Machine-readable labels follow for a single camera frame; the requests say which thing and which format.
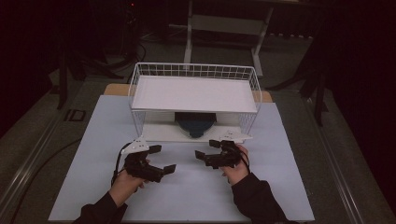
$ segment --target person's left hand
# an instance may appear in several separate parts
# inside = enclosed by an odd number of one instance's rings
[[[126,170],[123,170],[117,176],[108,193],[117,207],[120,207],[134,192],[137,191],[137,188],[145,187],[145,182],[147,183],[144,179],[128,175]]]

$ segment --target white board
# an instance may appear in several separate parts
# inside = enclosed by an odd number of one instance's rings
[[[250,131],[251,171],[267,180],[288,219],[314,220],[297,164],[275,104],[262,104]],[[87,203],[96,203],[110,188],[120,149],[137,138],[128,97],[101,96],[52,208],[49,221],[71,221]],[[205,167],[194,150],[219,153],[208,143],[163,143],[150,154],[157,167],[177,164],[161,183],[149,183],[127,203],[125,222],[246,222],[233,204],[233,194],[220,170]]]
[[[132,110],[257,113],[247,80],[140,76]]]

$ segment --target white shelf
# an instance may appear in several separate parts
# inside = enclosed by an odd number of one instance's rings
[[[247,80],[140,76],[132,110],[257,113]]]

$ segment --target black object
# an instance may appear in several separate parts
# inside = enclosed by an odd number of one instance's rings
[[[125,145],[121,150],[125,149],[130,144],[131,143]],[[131,153],[125,158],[125,164],[123,169],[126,170],[128,175],[132,175],[148,181],[155,181],[157,183],[160,183],[164,175],[172,174],[176,169],[175,164],[165,166],[163,167],[163,169],[149,165],[149,163],[146,160],[147,155],[152,153],[157,153],[160,151],[161,151],[161,146],[157,145],[157,146],[149,147],[149,150],[147,151]],[[118,167],[120,163],[120,155],[121,154],[119,154],[119,157],[117,159],[116,170],[114,171],[114,175],[111,180],[111,185],[113,185],[119,173]]]
[[[235,145],[233,141],[222,140],[209,140],[209,145],[212,147],[221,147],[220,154],[206,155],[204,152],[195,150],[195,158],[205,162],[206,166],[212,166],[213,169],[219,169],[221,166],[234,167],[241,160],[248,164],[242,158],[242,151]]]
[[[175,121],[191,138],[199,138],[217,121],[216,113],[176,112]]]

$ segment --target person's right hand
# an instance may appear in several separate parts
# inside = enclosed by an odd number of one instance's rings
[[[240,145],[236,145],[236,146],[239,147],[239,149],[243,151],[246,155],[248,154],[247,149],[245,149]],[[245,154],[243,154],[242,157],[244,158],[245,161],[248,161],[248,158],[247,156],[245,156]],[[243,178],[245,178],[245,176],[248,175],[248,168],[242,161],[236,164],[234,168],[229,166],[223,166],[220,167],[220,169],[224,172],[223,175],[226,175],[228,177],[228,181],[230,182],[231,185],[238,183],[240,180],[242,180]]]

